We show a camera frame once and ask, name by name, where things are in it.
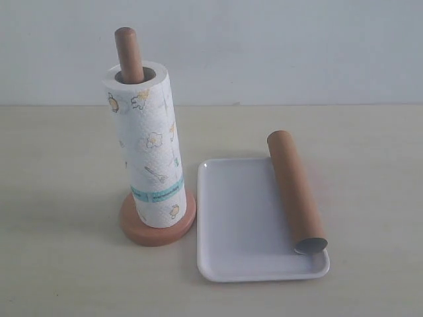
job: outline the paper towel roll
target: paper towel roll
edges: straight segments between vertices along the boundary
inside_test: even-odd
[[[125,85],[120,66],[103,84],[141,220],[153,228],[177,223],[186,211],[172,92],[166,68],[143,61],[145,82]]]

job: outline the beige table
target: beige table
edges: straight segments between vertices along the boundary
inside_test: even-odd
[[[0,108],[0,316],[421,316],[423,106],[178,107],[186,183],[218,157],[293,133],[329,240],[313,281],[213,284],[196,227],[142,248],[106,107]]]

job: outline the round wooden base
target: round wooden base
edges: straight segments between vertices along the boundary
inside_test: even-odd
[[[191,228],[196,217],[196,201],[194,194],[186,191],[186,212],[183,218],[169,228],[152,228],[139,218],[135,201],[130,193],[120,208],[120,227],[125,235],[142,246],[164,246],[180,239]]]

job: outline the paper towel holder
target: paper towel holder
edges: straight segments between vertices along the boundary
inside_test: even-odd
[[[126,85],[136,85],[155,77],[154,70],[143,67],[135,30],[128,27],[114,33],[121,72],[115,79]],[[186,212],[176,224],[168,228],[147,226],[140,218],[132,193],[126,196],[119,214],[120,227],[125,235],[142,246],[163,246],[184,236],[196,217],[194,194],[186,189]]]

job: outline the teal label band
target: teal label band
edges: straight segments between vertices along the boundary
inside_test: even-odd
[[[173,184],[171,187],[162,190],[160,192],[146,193],[137,190],[131,186],[131,190],[135,198],[144,201],[146,203],[157,203],[159,201],[164,201],[172,197],[174,194],[180,191],[184,185],[184,178],[181,177],[179,181]]]

